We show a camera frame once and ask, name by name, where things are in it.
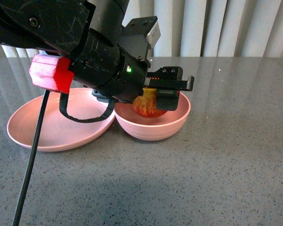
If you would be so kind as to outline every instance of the gray countertop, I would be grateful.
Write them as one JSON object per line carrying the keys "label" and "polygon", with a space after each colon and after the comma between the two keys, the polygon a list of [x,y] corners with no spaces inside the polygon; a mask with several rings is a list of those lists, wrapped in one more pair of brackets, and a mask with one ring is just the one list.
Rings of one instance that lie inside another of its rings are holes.
{"label": "gray countertop", "polygon": [[[195,77],[182,129],[146,142],[115,120],[84,146],[38,152],[21,225],[283,226],[283,59],[153,58],[151,69],[177,65]],[[30,153],[6,125],[43,94],[29,66],[0,58],[0,226]]]}

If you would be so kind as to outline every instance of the bowl rim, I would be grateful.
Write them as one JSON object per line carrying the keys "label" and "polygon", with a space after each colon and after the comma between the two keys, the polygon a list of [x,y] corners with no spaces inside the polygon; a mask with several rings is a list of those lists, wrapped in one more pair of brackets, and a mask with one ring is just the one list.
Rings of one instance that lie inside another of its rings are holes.
{"label": "bowl rim", "polygon": [[114,109],[113,111],[114,111],[115,116],[116,116],[117,118],[121,118],[123,121],[125,121],[125,122],[127,122],[127,123],[129,123],[129,124],[131,124],[131,125],[142,126],[142,127],[146,127],[146,128],[158,128],[158,127],[162,127],[162,126],[169,126],[169,125],[173,125],[173,124],[175,124],[175,123],[181,121],[182,119],[186,118],[187,115],[188,115],[188,114],[190,113],[190,111],[191,111],[191,103],[190,103],[188,97],[187,97],[185,94],[183,94],[182,92],[180,92],[179,95],[183,96],[183,97],[187,100],[187,102],[188,102],[188,104],[189,104],[189,107],[188,107],[187,112],[186,112],[182,117],[180,117],[179,119],[177,119],[177,120],[175,120],[175,121],[173,121],[173,122],[169,122],[169,123],[167,123],[167,124],[163,124],[163,125],[142,125],[142,124],[138,124],[138,123],[135,123],[135,122],[131,122],[131,121],[127,120],[127,119],[124,119],[123,117],[121,117],[121,116],[116,112],[115,109]]}

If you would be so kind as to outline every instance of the pink plate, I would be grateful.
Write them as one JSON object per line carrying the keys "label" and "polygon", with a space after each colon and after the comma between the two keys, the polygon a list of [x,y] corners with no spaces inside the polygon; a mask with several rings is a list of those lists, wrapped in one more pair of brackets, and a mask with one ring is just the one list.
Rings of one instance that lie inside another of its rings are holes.
{"label": "pink plate", "polygon": [[[59,93],[50,93],[43,120],[38,151],[58,152],[87,144],[102,135],[115,118],[113,112],[108,119],[95,123],[78,123],[65,118],[59,111]],[[23,147],[31,148],[36,122],[42,102],[37,97],[20,107],[9,119],[9,137]],[[102,115],[107,104],[97,101],[92,89],[70,89],[67,111],[79,119]]]}

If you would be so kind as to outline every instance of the green led light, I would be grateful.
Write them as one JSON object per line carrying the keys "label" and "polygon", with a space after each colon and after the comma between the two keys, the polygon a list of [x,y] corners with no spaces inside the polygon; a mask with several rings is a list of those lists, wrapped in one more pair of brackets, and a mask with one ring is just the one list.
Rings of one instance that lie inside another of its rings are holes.
{"label": "green led light", "polygon": [[132,67],[130,67],[129,65],[127,66],[127,72],[131,73],[132,72]]}

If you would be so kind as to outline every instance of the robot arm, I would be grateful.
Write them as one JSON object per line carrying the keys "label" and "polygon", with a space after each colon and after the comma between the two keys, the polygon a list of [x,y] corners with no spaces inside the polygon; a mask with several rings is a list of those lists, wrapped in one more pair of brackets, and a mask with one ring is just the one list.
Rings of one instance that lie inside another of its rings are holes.
{"label": "robot arm", "polygon": [[0,44],[45,50],[70,60],[74,80],[102,97],[131,103],[158,88],[158,108],[175,110],[192,90],[180,67],[148,72],[148,50],[160,37],[157,17],[122,26],[129,0],[0,0]]}

